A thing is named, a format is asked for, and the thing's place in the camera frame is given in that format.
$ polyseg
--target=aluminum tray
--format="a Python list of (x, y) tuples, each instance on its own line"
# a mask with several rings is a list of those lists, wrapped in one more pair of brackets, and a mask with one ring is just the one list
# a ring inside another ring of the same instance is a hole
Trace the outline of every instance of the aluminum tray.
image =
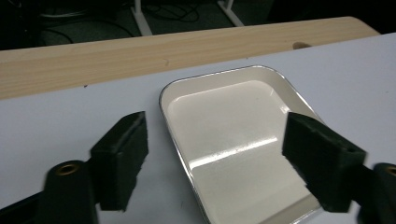
[(160, 105), (209, 223), (292, 223), (319, 208), (281, 155), (287, 113), (318, 116), (277, 71), (251, 66), (177, 80)]

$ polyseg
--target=dark floor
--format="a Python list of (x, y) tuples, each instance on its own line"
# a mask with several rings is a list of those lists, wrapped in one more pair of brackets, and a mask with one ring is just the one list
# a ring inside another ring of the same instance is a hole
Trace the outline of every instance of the dark floor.
[[(0, 0), (0, 49), (141, 36), (131, 12), (133, 1), (36, 1)], [(379, 2), (346, 7), (337, 1), (234, 0), (233, 11), (245, 25), (354, 16), (382, 34), (396, 32), (393, 12), (387, 13), (386, 1)], [(154, 35), (233, 27), (215, 0), (142, 0), (142, 4)]]

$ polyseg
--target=wooden edge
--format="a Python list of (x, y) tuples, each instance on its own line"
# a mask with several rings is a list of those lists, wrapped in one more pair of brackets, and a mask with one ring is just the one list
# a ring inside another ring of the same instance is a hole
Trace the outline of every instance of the wooden edge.
[(351, 17), (0, 51), (0, 99), (379, 35)]

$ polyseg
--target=metal stand leg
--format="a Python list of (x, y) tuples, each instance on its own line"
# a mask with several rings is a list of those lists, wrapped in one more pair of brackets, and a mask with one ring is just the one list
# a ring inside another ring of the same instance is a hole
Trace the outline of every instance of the metal stand leg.
[(235, 26), (245, 26), (244, 23), (242, 23), (239, 18), (233, 13), (232, 7), (233, 7), (233, 0), (224, 0), (224, 1), (218, 1), (218, 4), (220, 8), (224, 11), (224, 13), (227, 15), (227, 17), (231, 20), (233, 25)]
[(142, 13), (141, 0), (134, 0), (134, 7), (131, 7), (132, 14), (134, 14), (134, 19), (136, 20), (137, 26), (141, 35), (152, 35), (149, 28), (149, 24), (146, 21), (145, 15)]

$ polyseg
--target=white table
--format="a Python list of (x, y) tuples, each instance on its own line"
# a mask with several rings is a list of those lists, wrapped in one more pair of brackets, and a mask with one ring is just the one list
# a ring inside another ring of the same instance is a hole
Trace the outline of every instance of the white table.
[[(87, 160), (119, 118), (145, 110), (149, 154), (128, 210), (100, 212), (101, 223), (204, 223), (159, 94), (175, 79), (253, 64), (283, 74), (329, 127), (368, 151), (367, 166), (396, 163), (396, 34), (390, 34), (2, 100), (0, 207), (40, 191), (53, 165)], [(354, 223), (354, 216), (319, 212), (306, 223)]]

